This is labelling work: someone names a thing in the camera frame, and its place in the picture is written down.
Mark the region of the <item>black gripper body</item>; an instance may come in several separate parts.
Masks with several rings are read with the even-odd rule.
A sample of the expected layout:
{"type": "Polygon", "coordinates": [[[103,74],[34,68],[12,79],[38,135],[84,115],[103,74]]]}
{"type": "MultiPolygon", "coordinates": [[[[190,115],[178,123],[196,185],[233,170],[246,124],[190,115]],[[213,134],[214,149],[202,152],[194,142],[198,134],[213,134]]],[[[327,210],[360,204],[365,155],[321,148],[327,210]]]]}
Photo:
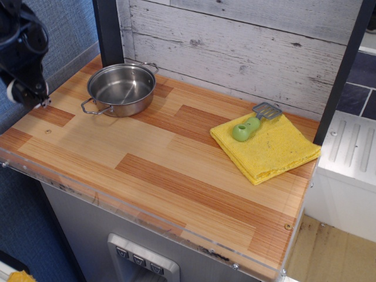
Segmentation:
{"type": "Polygon", "coordinates": [[[46,94],[42,60],[48,51],[45,25],[36,17],[20,18],[12,35],[1,39],[1,70],[34,94],[46,94]]]}

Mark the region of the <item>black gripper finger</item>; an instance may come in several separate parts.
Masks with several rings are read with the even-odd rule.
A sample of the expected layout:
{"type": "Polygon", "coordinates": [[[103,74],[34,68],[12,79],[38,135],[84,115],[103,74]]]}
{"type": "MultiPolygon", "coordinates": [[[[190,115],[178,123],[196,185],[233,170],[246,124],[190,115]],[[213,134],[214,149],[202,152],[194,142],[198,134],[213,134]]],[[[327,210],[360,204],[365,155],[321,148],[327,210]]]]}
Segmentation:
{"type": "Polygon", "coordinates": [[[39,106],[38,98],[17,80],[13,81],[11,87],[11,98],[15,103],[20,103],[28,109],[33,109],[39,106]]]}
{"type": "Polygon", "coordinates": [[[47,86],[44,93],[42,94],[38,104],[36,105],[37,108],[42,107],[46,108],[51,104],[51,99],[49,97],[49,87],[47,86]]]}

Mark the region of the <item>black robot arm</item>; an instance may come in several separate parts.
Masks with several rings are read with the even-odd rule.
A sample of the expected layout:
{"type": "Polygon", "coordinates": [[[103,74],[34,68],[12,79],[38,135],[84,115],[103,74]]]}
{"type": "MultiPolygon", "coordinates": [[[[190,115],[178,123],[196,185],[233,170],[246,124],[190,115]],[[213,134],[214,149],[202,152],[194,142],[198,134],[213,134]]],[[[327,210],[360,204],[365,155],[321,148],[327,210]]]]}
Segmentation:
{"type": "Polygon", "coordinates": [[[42,61],[49,49],[47,28],[22,1],[1,1],[1,80],[13,103],[50,105],[42,61]]]}

